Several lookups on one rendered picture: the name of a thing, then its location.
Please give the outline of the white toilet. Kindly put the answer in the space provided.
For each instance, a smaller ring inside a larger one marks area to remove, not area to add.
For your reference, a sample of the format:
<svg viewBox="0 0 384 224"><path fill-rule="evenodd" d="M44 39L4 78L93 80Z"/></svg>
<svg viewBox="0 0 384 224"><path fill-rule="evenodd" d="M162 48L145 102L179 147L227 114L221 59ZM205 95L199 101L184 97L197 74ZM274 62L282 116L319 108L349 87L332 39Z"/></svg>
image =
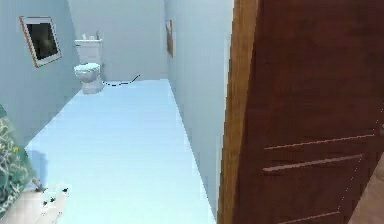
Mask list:
<svg viewBox="0 0 384 224"><path fill-rule="evenodd" d="M103 70L103 41L75 40L80 63L74 67L75 76L82 84L84 94L97 94L103 88L101 73Z"/></svg>

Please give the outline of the brown wooden room door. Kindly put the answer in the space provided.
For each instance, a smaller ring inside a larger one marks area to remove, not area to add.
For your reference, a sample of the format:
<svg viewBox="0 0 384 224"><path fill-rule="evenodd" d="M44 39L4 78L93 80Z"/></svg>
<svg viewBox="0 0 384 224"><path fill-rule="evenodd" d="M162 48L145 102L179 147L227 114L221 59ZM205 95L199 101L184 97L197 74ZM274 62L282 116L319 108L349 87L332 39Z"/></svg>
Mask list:
<svg viewBox="0 0 384 224"><path fill-rule="evenodd" d="M384 154L384 0L247 0L217 224L349 224Z"/></svg>

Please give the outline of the wood framed dark picture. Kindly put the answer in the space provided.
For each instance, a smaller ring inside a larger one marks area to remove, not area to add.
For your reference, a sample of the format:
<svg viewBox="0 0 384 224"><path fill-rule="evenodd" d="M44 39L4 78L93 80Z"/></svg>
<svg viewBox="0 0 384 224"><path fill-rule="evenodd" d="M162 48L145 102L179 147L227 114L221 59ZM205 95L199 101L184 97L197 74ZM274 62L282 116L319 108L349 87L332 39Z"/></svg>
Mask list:
<svg viewBox="0 0 384 224"><path fill-rule="evenodd" d="M35 68L62 57L50 16L20 16L19 21Z"/></svg>

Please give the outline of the green house plant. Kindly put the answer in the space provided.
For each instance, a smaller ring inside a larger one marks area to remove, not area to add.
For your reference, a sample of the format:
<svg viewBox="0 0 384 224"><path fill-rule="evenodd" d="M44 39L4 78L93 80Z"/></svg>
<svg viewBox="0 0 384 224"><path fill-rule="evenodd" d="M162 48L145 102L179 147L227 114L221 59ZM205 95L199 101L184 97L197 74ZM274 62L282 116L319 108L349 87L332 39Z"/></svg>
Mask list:
<svg viewBox="0 0 384 224"><path fill-rule="evenodd" d="M28 154L16 142L13 125L0 104L0 217L35 177Z"/></svg>

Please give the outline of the brown framed wall picture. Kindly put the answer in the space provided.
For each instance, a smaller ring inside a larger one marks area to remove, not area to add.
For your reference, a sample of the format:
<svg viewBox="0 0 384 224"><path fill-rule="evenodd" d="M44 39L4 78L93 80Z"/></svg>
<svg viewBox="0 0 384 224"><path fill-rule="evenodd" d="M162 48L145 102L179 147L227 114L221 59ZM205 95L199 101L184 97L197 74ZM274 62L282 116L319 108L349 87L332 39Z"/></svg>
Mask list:
<svg viewBox="0 0 384 224"><path fill-rule="evenodd" d="M173 21L166 21L167 52L173 58Z"/></svg>

